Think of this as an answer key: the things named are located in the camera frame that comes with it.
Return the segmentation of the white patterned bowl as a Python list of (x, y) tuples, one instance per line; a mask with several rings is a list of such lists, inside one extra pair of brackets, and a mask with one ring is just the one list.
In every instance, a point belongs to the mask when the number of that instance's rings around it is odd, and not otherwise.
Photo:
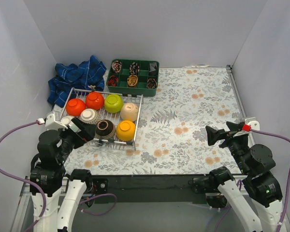
[(96, 116), (95, 110), (93, 109), (85, 109), (79, 116), (79, 119), (86, 124), (96, 124)]

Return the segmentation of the orange bowl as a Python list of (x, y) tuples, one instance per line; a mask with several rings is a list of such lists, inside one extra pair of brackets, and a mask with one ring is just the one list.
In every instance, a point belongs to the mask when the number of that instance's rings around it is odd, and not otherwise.
[(70, 116), (78, 117), (86, 108), (86, 104), (81, 99), (71, 99), (66, 105), (66, 112)]

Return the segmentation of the red-orange bowl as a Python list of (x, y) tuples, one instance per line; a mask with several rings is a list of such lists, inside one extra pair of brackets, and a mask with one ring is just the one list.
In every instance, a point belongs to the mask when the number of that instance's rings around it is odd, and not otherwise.
[(98, 92), (91, 92), (87, 95), (85, 104), (87, 108), (100, 110), (104, 106), (104, 97)]

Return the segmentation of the pale green white bowl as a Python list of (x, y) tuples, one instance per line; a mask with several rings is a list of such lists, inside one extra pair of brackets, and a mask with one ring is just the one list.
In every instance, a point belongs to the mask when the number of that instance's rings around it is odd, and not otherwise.
[(63, 123), (65, 126), (68, 126), (73, 119), (73, 116), (65, 116), (61, 119), (61, 123)]

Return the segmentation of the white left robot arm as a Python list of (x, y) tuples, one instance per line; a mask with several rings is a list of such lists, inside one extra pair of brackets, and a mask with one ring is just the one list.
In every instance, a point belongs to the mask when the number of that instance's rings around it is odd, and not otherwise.
[(75, 169), (69, 176), (67, 192), (59, 204), (62, 180), (66, 174), (64, 163), (74, 149), (95, 137), (96, 125), (73, 118), (65, 129), (47, 130), (39, 136), (39, 162), (32, 168), (30, 186), (34, 205), (35, 232), (70, 232), (73, 219), (84, 193), (93, 189), (91, 172)]

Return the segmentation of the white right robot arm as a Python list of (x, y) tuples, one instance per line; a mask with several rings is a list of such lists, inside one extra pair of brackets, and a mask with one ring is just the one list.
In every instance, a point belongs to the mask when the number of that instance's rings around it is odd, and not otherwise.
[(245, 175), (241, 183), (257, 210), (253, 211), (247, 203), (235, 177), (225, 166), (213, 169), (209, 175), (194, 178), (189, 184), (196, 193), (221, 193), (246, 232), (285, 232), (283, 194), (279, 182), (270, 171), (276, 165), (273, 154), (265, 145), (248, 146), (249, 133), (260, 130), (259, 122), (246, 119), (238, 124), (226, 124), (228, 131), (205, 127), (208, 145), (223, 141), (219, 147), (229, 149), (241, 173)]

